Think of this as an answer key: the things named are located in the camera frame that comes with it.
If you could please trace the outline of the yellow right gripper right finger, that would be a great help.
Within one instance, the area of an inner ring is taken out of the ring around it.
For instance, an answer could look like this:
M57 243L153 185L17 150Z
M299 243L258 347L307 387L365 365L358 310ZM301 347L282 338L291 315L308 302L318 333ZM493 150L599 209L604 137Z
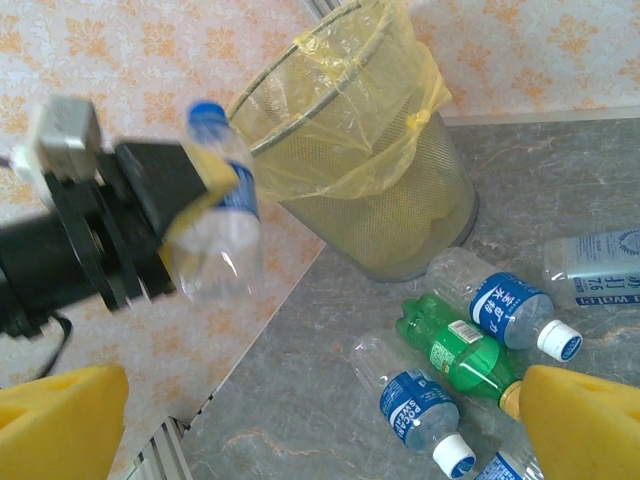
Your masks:
M534 365L519 404L546 479L639 477L637 387Z

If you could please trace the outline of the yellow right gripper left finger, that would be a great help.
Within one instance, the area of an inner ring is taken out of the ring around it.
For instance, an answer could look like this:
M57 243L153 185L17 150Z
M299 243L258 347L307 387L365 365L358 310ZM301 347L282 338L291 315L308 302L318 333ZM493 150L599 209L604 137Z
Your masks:
M106 479L125 426L128 380L96 365L1 391L3 479Z

